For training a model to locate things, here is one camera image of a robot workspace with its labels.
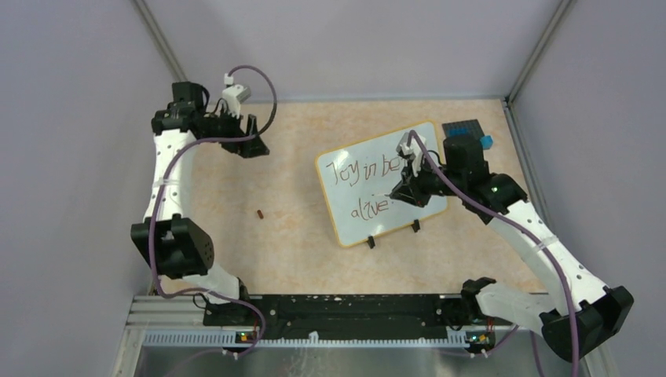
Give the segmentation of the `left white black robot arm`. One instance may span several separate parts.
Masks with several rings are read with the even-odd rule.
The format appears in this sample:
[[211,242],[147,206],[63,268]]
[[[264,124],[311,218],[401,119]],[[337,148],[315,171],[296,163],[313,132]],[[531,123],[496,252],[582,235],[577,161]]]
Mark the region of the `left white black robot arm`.
[[218,106],[207,110],[210,94],[194,82],[175,82],[173,100],[152,120],[156,163],[152,192],[143,219],[130,228],[130,238],[154,274],[157,291],[166,296],[162,278],[189,283],[187,294],[201,294],[221,305],[232,324],[251,317],[247,288],[216,261],[211,236],[191,218],[194,148],[218,143],[243,158],[266,156],[269,150],[257,135],[257,119],[241,127],[241,104],[251,96],[248,86],[228,79]]

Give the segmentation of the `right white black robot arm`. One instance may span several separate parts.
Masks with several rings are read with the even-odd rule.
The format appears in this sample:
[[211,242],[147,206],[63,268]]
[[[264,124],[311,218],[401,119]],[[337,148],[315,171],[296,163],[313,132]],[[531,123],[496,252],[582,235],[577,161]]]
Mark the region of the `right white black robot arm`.
[[538,297],[492,278],[468,280],[461,290],[463,318],[480,324],[494,317],[529,329],[572,364],[613,337],[634,304],[628,289],[610,287],[576,259],[521,186],[490,170],[479,140],[458,135],[446,138],[443,147],[445,161],[437,163],[422,137],[404,134],[397,154],[406,166],[390,198],[415,207],[435,196],[459,198],[513,247],[547,292]]

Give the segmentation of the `yellow-framed whiteboard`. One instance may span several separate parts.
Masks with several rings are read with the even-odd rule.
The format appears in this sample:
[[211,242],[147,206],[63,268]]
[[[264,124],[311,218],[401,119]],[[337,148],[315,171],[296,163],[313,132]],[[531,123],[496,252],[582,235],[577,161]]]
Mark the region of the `yellow-framed whiteboard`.
[[400,181],[407,163],[396,152],[402,136],[415,130],[428,149],[441,151],[436,125],[427,120],[354,142],[315,158],[315,167],[338,243],[372,244],[378,236],[415,224],[447,209],[445,197],[434,196],[423,208],[386,197]]

